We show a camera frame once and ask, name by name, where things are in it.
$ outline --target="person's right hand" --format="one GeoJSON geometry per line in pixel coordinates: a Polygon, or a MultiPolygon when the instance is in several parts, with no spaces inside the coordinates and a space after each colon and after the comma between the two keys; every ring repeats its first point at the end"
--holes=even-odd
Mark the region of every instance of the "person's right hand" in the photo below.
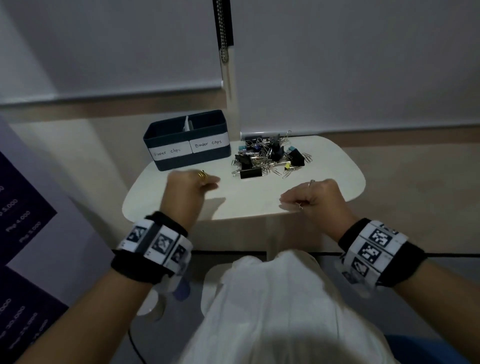
{"type": "Polygon", "coordinates": [[[334,180],[299,184],[283,193],[280,201],[301,203],[302,212],[325,234],[338,240],[359,220],[348,207],[334,180]]]}

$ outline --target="storage box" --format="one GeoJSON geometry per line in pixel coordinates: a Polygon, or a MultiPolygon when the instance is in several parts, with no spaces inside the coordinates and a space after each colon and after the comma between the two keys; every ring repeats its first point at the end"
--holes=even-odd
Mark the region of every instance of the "storage box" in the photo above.
{"type": "Polygon", "coordinates": [[[156,121],[145,132],[144,142],[159,170],[230,156],[227,122],[221,110],[189,115],[189,131],[184,131],[185,119],[156,121]]]}

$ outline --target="floor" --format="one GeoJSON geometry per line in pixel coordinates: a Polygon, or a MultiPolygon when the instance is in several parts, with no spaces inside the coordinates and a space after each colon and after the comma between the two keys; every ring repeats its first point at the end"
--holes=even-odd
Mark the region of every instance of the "floor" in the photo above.
{"type": "MultiPolygon", "coordinates": [[[[265,260],[265,255],[257,255],[265,260]]],[[[167,297],[163,317],[149,322],[141,317],[132,322],[132,338],[148,364],[167,364],[181,354],[190,337],[203,320],[200,311],[203,279],[207,271],[222,263],[230,263],[242,254],[195,254],[186,274],[191,294],[183,302],[167,297]]],[[[345,302],[374,323],[385,334],[437,338],[438,335],[390,289],[377,292],[370,299],[360,298],[334,268],[337,256],[317,256],[322,269],[340,290],[345,302]]],[[[480,283],[480,257],[435,257],[439,264],[480,283]]],[[[111,364],[138,364],[138,356],[125,337],[111,364]]]]}

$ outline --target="label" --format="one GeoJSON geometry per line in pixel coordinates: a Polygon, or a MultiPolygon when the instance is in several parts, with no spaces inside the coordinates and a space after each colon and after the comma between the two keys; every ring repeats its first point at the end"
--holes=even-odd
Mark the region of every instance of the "label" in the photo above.
{"type": "Polygon", "coordinates": [[[228,139],[228,133],[210,135],[204,138],[193,139],[190,141],[190,146],[192,147],[192,152],[204,152],[209,149],[221,148],[223,146],[228,146],[230,140],[228,139]]]}
{"type": "Polygon", "coordinates": [[[192,154],[192,148],[190,148],[190,143],[188,141],[169,144],[167,146],[156,146],[155,148],[149,148],[148,150],[150,151],[153,160],[164,160],[192,154]]]}

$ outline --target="gold ring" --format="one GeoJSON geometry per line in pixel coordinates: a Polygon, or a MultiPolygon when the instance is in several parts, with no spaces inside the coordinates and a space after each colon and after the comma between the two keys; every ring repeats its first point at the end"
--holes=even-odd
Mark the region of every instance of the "gold ring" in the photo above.
{"type": "Polygon", "coordinates": [[[201,178],[202,180],[204,180],[204,181],[207,179],[207,174],[205,173],[204,170],[201,170],[200,172],[198,172],[198,175],[199,175],[200,178],[201,178]]]}

